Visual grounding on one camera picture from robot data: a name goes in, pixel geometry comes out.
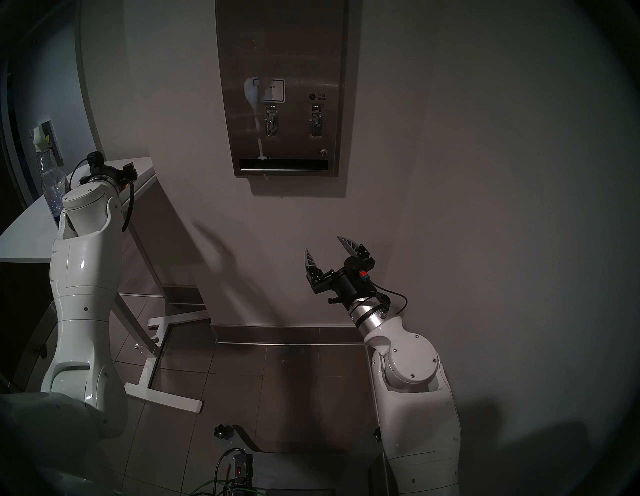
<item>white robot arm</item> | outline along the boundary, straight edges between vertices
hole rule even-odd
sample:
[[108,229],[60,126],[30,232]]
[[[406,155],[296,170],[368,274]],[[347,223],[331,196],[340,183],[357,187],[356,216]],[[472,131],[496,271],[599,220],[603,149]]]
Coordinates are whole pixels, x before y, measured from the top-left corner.
[[438,353],[427,338],[389,317],[390,300],[368,272],[367,249],[338,237],[350,254],[344,267],[323,273],[307,251],[307,280],[315,293],[332,290],[374,348],[371,371],[385,455],[400,494],[453,496],[458,490],[460,423]]
[[[66,468],[127,423],[124,386],[109,348],[109,313],[120,283],[121,189],[137,178],[132,164],[104,165],[88,156],[91,175],[63,197],[52,254],[51,289],[58,313],[58,345],[41,393],[5,395],[0,413],[18,431],[36,464]],[[127,212],[131,216],[132,201]]]

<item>bottle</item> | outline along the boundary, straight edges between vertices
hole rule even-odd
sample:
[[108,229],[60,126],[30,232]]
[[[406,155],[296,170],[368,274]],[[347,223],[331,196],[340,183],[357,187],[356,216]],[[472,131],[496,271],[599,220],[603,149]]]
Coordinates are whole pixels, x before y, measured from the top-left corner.
[[33,129],[33,144],[36,147],[36,160],[42,178],[42,191],[56,224],[60,224],[60,214],[64,205],[62,197],[69,191],[67,176],[59,169],[52,156],[49,142],[44,136],[42,126]]

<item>floor tile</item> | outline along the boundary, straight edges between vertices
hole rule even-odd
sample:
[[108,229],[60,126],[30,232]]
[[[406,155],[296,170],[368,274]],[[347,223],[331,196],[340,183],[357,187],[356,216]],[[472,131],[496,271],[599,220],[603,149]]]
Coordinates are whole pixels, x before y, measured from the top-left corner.
[[[149,319],[153,319],[154,317],[164,317],[166,315],[176,315],[180,313],[182,313],[180,310],[167,304],[164,301],[164,298],[151,297],[148,299],[147,304],[140,312],[140,315],[138,316],[138,322],[140,322],[140,325],[142,325],[142,327],[147,329]],[[155,330],[148,332],[151,336],[156,334]]]
[[261,376],[266,351],[266,346],[218,343],[213,353],[209,372],[212,374]]
[[[204,406],[196,417],[182,491],[189,493],[213,478],[213,470],[223,453],[214,441],[213,430],[220,424],[242,427],[253,440],[262,378],[257,376],[209,374],[202,394]],[[228,463],[220,465],[226,473]],[[211,491],[212,486],[202,488]]]
[[317,403],[317,378],[266,374],[255,443],[268,452],[326,452]]
[[[129,310],[131,310],[133,316],[138,318],[149,298],[147,296],[123,296],[122,299],[129,307]],[[118,320],[116,315],[111,312],[109,314],[109,346],[111,348],[112,360],[116,360],[120,350],[122,349],[122,345],[127,340],[128,336],[129,333],[124,328],[120,320]]]
[[[142,325],[150,336],[154,336],[156,329],[149,329],[147,327],[148,320],[153,317],[175,315],[176,313],[179,312],[171,305],[166,305],[163,298],[149,298],[138,316],[138,322],[140,322],[140,325]],[[135,346],[136,341],[127,333],[124,344],[116,357],[116,361],[127,364],[144,365],[147,361],[148,351],[142,347],[135,349]]]
[[206,381],[207,375],[203,372],[158,369],[151,382],[151,389],[187,398],[200,399]]
[[320,346],[320,375],[325,377],[369,377],[367,353],[362,344]]
[[111,359],[115,360],[122,349],[122,345],[127,340],[129,333],[118,320],[116,315],[109,314],[109,348],[111,348]]
[[315,377],[318,367],[318,346],[267,346],[263,373]]
[[94,463],[90,460],[84,460],[84,468],[79,476],[107,489],[122,489],[123,474],[114,472],[98,463]]
[[205,320],[172,325],[169,342],[160,359],[160,367],[207,372],[216,345],[210,324],[209,320]]
[[124,477],[122,483],[122,492],[131,496],[179,496],[177,491],[171,491],[170,489],[154,486],[153,484],[147,484],[146,482],[132,479],[131,477]]
[[136,341],[130,335],[127,335],[116,361],[125,364],[144,365],[148,356],[148,350],[143,346],[138,346],[138,349],[136,349]]
[[[118,362],[114,366],[123,383],[138,384],[142,366]],[[142,400],[127,396],[127,426],[124,432],[115,439],[101,440],[97,445],[89,449],[86,457],[104,467],[124,474],[131,444],[133,443],[133,436],[136,433],[144,404],[145,402]]]
[[376,410],[368,376],[320,377],[319,417],[323,440],[331,449],[347,452],[376,428]]
[[149,300],[148,296],[123,296],[122,299],[131,310],[131,313],[135,318],[138,318],[142,309],[145,308],[147,301]]
[[147,402],[133,438],[125,475],[180,491],[196,414]]

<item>white table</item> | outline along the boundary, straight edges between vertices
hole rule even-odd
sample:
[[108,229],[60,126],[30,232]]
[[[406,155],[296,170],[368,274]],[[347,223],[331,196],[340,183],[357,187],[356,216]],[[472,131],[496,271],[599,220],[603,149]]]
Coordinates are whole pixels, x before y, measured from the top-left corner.
[[[133,162],[138,172],[138,179],[134,181],[134,199],[139,196],[155,182],[156,173],[154,171],[151,157],[141,157],[137,159],[112,160],[105,164],[121,169],[123,165]],[[74,175],[71,187],[79,184],[79,179],[88,174],[88,165],[79,167]],[[125,209],[129,205],[129,190],[120,193],[120,202]],[[21,262],[48,264],[51,262],[51,248],[58,236],[58,228],[53,216],[49,211],[44,196],[33,202],[13,223],[0,235],[0,262]],[[148,351],[149,356],[143,368],[138,384],[125,384],[125,391],[131,396],[136,396],[147,401],[166,404],[181,410],[198,413],[202,409],[202,402],[192,398],[185,398],[173,394],[156,391],[150,388],[156,367],[159,363],[160,353],[163,344],[166,342],[168,327],[173,323],[189,322],[194,320],[207,319],[206,310],[193,312],[190,314],[180,314],[170,317],[157,317],[150,319],[148,327],[158,327],[156,335],[151,338],[142,328],[138,320],[129,310],[129,307],[116,293],[114,299],[113,313],[122,323],[124,328]]]
[[[105,162],[115,168],[133,162],[138,172],[138,180],[134,182],[134,198],[151,186],[156,179],[151,157],[129,160],[112,160]],[[88,165],[79,167],[74,175],[73,188],[78,180],[88,173]],[[120,193],[123,207],[129,204],[129,190]],[[48,264],[51,261],[51,247],[58,235],[58,227],[51,216],[47,200],[38,198],[0,235],[0,262],[22,262]]]

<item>label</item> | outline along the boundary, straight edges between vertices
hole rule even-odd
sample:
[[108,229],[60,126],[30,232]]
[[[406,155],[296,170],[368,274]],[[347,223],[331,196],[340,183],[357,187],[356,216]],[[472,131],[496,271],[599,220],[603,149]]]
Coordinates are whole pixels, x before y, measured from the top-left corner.
[[284,79],[272,79],[264,92],[263,102],[284,103]]

